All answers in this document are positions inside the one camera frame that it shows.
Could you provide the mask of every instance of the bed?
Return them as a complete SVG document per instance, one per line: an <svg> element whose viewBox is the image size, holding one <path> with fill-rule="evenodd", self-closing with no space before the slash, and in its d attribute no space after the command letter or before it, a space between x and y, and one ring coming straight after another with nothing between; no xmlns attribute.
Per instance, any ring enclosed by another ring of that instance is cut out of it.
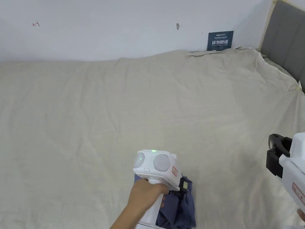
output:
<svg viewBox="0 0 305 229"><path fill-rule="evenodd" d="M269 134L305 131L304 18L278 1L261 53L0 64L0 228L109 228L142 149L177 154L197 228L299 224L265 161Z"/></svg>

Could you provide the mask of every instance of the blue sign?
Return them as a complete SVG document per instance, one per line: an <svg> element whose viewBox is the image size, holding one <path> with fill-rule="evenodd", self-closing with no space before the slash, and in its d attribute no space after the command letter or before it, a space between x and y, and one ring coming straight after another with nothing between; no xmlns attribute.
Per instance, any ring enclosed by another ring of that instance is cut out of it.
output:
<svg viewBox="0 0 305 229"><path fill-rule="evenodd" d="M209 33L207 51L222 51L232 46L234 31Z"/></svg>

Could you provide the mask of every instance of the device handle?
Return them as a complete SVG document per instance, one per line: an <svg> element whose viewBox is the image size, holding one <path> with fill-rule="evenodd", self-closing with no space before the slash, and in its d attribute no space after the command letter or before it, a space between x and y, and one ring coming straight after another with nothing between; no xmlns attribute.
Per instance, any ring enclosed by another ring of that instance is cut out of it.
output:
<svg viewBox="0 0 305 229"><path fill-rule="evenodd" d="M151 184L160 184L162 183L160 180L149 178L148 182ZM160 210L160 206L162 203L163 194L161 194L156 202L146 211L140 222L147 223L150 225L156 225L158 213Z"/></svg>

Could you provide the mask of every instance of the navy blue cloth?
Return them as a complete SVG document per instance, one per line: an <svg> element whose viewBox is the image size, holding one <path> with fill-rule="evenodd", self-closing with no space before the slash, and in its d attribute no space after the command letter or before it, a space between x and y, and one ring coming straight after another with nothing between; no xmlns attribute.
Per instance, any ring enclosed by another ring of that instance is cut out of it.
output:
<svg viewBox="0 0 305 229"><path fill-rule="evenodd" d="M135 174L135 182L141 179ZM193 183L187 179L188 192L180 197L174 192L165 195L164 207L160 208L156 225L166 229L191 229L196 226L195 204L192 196Z"/></svg>

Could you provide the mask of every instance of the upholstered headboard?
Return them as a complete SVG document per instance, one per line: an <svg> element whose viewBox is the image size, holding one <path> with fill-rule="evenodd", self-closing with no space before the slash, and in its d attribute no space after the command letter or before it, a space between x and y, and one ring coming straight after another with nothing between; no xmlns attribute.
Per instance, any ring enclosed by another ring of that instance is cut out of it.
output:
<svg viewBox="0 0 305 229"><path fill-rule="evenodd" d="M261 53L286 69L305 91L305 12L277 1Z"/></svg>

